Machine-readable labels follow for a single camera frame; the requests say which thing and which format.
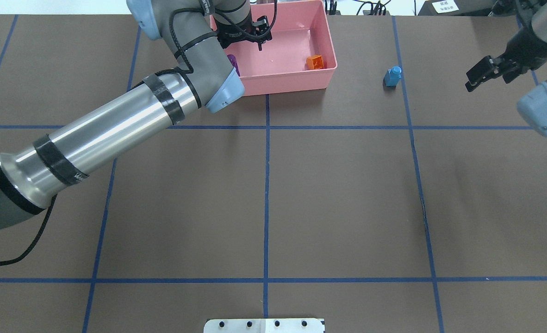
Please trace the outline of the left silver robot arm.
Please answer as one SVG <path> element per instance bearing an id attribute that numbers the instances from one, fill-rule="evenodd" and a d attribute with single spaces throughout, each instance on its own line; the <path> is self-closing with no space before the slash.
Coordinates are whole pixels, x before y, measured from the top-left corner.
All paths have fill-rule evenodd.
<path id="1" fill-rule="evenodd" d="M 225 49 L 272 39 L 276 15 L 252 17 L 248 0 L 129 0 L 151 40 L 163 40 L 177 66 L 142 82 L 17 154 L 0 153 L 0 229 L 29 220 L 53 197 L 201 108 L 212 113 L 245 93 Z"/>

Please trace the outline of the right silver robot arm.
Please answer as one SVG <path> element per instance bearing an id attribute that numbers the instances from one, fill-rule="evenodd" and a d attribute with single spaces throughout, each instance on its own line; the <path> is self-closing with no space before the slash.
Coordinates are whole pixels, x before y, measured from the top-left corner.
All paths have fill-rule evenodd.
<path id="1" fill-rule="evenodd" d="M 547 0 L 496 0 L 490 16 L 514 15 L 520 28 L 496 57 L 485 55 L 466 72 L 466 90 L 497 78 L 506 84 L 547 63 Z M 547 77 L 520 97 L 516 104 L 521 118 L 543 137 L 547 137 Z"/>

